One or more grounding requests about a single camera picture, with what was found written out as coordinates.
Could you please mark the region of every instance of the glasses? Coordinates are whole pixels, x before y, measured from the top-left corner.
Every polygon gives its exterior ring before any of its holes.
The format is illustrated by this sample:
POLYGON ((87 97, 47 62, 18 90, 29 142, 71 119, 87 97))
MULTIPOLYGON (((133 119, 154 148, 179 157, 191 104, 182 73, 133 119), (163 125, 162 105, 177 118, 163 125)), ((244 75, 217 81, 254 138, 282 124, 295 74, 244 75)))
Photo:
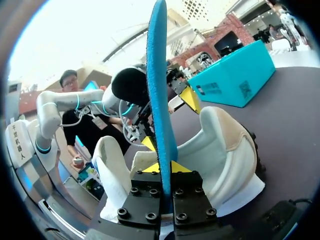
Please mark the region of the glasses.
POLYGON ((76 78, 71 79, 70 81, 67 81, 63 87, 70 87, 72 84, 74 84, 77 81, 76 78))

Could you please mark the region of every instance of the black table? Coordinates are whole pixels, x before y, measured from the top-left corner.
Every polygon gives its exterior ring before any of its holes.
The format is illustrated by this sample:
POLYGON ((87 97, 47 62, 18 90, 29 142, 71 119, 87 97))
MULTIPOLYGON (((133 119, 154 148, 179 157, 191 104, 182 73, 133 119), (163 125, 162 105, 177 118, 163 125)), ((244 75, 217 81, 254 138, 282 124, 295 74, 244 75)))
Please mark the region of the black table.
MULTIPOLYGON (((241 228, 278 201, 313 196, 320 180, 320 68, 278 68, 244 108, 201 104, 225 109, 254 132, 261 162, 267 168, 264 191, 245 207, 223 217, 226 224, 241 228)), ((199 116, 186 105, 171 115, 171 122, 178 145, 201 129, 199 116)), ((126 153, 129 169, 136 151, 141 150, 131 147, 126 153)), ((105 202, 106 195, 96 209, 93 226, 105 202)))

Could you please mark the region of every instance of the blue shoe insole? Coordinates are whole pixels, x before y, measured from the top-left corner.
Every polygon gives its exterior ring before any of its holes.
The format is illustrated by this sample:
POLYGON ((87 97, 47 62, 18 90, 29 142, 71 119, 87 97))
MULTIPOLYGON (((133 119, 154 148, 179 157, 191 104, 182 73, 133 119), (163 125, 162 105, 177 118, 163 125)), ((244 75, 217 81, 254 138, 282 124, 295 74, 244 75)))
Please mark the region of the blue shoe insole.
POLYGON ((177 143, 168 112, 166 80, 167 4, 157 0, 149 22, 146 43, 146 77, 153 115, 162 187, 168 203, 171 194, 170 162, 178 158, 177 143))

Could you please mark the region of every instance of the cyan box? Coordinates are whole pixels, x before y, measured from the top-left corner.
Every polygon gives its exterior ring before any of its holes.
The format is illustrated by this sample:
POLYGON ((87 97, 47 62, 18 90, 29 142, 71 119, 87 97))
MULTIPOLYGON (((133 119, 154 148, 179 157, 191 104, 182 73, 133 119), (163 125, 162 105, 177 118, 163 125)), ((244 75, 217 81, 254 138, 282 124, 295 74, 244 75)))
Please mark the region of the cyan box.
POLYGON ((243 108, 275 71, 259 40, 223 57, 188 82, 201 101, 243 108))

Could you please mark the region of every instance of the shoe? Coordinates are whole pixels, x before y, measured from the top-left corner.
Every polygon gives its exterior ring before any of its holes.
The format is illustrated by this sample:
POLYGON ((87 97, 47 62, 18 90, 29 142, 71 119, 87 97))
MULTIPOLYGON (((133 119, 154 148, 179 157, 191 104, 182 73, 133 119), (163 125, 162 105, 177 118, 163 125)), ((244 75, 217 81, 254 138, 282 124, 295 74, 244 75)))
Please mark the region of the shoe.
MULTIPOLYGON (((203 178, 203 190, 217 216, 252 201, 265 188, 255 174, 257 153, 250 133, 226 111, 207 106, 200 112, 201 130, 178 147, 177 162, 203 178)), ((137 152, 131 174, 157 162, 155 152, 137 152)))
POLYGON ((130 171, 127 168, 121 148, 112 136, 104 136, 97 142, 91 160, 98 172, 107 195, 105 207, 100 213, 102 219, 118 222, 117 211, 122 208, 131 189, 130 171))

